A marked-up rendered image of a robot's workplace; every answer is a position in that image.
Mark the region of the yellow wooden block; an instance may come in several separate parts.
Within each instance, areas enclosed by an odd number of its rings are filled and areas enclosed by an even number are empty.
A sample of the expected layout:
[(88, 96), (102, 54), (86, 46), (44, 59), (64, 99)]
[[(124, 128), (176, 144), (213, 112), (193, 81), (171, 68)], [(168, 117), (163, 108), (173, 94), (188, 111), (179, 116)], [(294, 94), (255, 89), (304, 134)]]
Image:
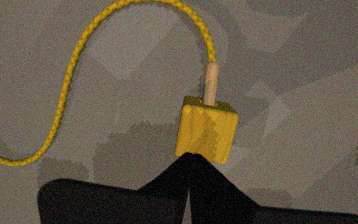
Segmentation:
[(215, 106), (202, 98), (185, 96), (178, 126), (175, 155), (201, 154), (208, 162), (226, 163), (233, 141), (238, 114), (227, 102)]

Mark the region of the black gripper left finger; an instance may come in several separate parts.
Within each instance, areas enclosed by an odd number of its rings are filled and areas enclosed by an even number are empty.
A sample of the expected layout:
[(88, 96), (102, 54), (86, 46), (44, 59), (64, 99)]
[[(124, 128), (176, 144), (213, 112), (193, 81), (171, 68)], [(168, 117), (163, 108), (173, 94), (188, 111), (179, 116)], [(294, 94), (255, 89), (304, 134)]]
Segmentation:
[(193, 154), (137, 190), (59, 178), (37, 193), (41, 224), (182, 224)]

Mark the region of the wooden stick with yellow string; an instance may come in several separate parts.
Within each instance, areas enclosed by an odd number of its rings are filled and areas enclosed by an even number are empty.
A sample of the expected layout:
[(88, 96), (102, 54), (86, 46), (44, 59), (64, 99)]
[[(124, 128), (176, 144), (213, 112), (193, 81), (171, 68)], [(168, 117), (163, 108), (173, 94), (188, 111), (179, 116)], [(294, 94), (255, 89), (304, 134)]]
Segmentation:
[[(0, 163), (8, 166), (25, 166), (29, 163), (38, 160), (43, 153), (47, 151), (50, 147), (53, 139), (55, 138), (59, 124), (61, 123), (63, 113), (65, 110), (65, 103), (68, 96), (71, 80), (73, 77), (74, 70), (76, 68), (78, 59), (82, 50), (84, 49), (89, 37), (95, 31), (97, 26), (110, 14), (112, 14), (115, 10), (120, 9), (121, 7), (128, 6), (133, 3), (139, 3), (143, 1), (150, 1), (150, 0), (117, 0), (108, 5), (103, 11), (101, 11), (98, 15), (91, 20), (88, 26), (84, 29), (82, 36), (80, 37), (73, 54), (70, 58), (67, 71), (64, 77), (59, 101), (57, 104), (57, 111), (54, 118), (54, 121), (51, 125), (51, 130), (47, 138), (45, 139), (44, 144), (41, 146), (39, 150), (36, 151), (35, 154), (32, 156), (19, 159), (19, 160), (9, 160), (2, 156), (0, 156)], [(185, 4), (180, 0), (152, 0), (156, 2), (161, 2), (165, 4), (169, 4), (177, 9), (181, 10), (182, 12), (186, 13), (190, 19), (197, 25), (199, 28), (201, 35), (205, 41), (207, 46), (207, 53), (208, 53), (208, 63), (206, 66), (206, 74), (205, 74), (205, 81), (204, 81), (204, 89), (203, 89), (203, 96), (202, 96), (202, 103), (206, 105), (215, 106), (216, 100), (216, 93), (217, 93), (217, 86), (219, 80), (219, 72), (220, 72), (220, 65), (217, 62), (217, 57), (215, 55), (215, 47), (213, 40), (210, 36), (208, 28), (203, 20), (197, 15), (195, 10), (190, 7), (189, 5)]]

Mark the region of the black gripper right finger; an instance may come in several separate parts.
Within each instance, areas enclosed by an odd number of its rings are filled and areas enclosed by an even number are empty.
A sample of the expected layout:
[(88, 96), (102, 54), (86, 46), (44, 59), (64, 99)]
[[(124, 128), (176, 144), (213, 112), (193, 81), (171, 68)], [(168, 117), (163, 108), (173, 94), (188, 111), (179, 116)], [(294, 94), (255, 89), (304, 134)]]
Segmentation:
[(193, 154), (192, 224), (358, 224), (358, 215), (259, 206), (201, 154)]

